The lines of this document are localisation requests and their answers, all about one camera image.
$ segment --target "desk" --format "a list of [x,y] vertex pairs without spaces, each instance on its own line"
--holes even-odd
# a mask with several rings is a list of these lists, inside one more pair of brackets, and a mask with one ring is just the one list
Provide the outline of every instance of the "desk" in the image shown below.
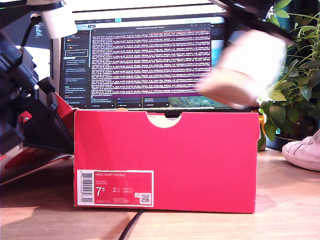
[[[72,161],[1,188],[1,240],[116,240],[134,210],[75,208]],[[255,214],[148,211],[130,240],[319,240],[320,172],[258,153]]]

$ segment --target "shoe box label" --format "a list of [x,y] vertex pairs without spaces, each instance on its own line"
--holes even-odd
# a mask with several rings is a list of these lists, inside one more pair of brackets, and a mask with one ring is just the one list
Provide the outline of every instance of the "shoe box label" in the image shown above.
[[77,170],[77,204],[104,207],[153,207],[152,170]]

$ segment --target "monitor screen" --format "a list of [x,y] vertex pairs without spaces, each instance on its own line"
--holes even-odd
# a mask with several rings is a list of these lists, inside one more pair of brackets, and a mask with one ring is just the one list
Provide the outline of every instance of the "monitor screen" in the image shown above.
[[75,13],[61,39],[60,96],[81,109],[229,109],[201,96],[224,43],[214,4]]

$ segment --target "barcode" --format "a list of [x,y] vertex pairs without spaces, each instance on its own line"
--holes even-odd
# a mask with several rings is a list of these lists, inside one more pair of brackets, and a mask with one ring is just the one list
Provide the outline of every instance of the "barcode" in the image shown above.
[[91,172],[82,172],[80,177],[81,182],[81,202],[93,203],[94,201],[94,182],[93,174]]
[[151,193],[140,193],[140,204],[151,204]]

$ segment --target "qr code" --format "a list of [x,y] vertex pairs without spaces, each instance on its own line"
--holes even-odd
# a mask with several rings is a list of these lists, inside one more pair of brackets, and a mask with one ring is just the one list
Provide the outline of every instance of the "qr code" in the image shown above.
[[151,204],[151,193],[140,193],[140,204]]

